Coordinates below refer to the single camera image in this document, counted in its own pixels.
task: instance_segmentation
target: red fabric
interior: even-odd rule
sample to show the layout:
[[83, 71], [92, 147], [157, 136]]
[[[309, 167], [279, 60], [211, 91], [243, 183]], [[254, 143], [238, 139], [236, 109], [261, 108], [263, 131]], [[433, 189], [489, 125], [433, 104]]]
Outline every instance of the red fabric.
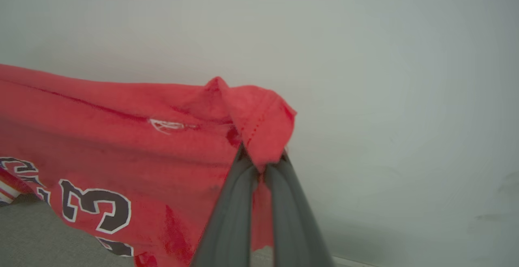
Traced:
[[[0, 158], [19, 160], [4, 162], [5, 172], [50, 197], [69, 226], [108, 248], [131, 246], [138, 267], [189, 265], [239, 143], [263, 169], [279, 160], [295, 114], [271, 90], [229, 88], [220, 77], [205, 86], [104, 83], [0, 64]], [[67, 187], [76, 195], [64, 198]], [[96, 191], [131, 202], [117, 202], [130, 205], [126, 226], [98, 230], [121, 204], [80, 206]], [[264, 185], [254, 193], [254, 249], [272, 243], [269, 195]]]

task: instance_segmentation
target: wall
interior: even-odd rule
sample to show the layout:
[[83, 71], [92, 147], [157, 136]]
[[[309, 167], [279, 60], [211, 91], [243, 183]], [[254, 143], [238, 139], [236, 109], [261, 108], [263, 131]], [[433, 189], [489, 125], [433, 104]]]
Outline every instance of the wall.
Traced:
[[0, 62], [230, 85], [299, 111], [290, 154], [333, 254], [513, 267], [519, 0], [0, 0]]

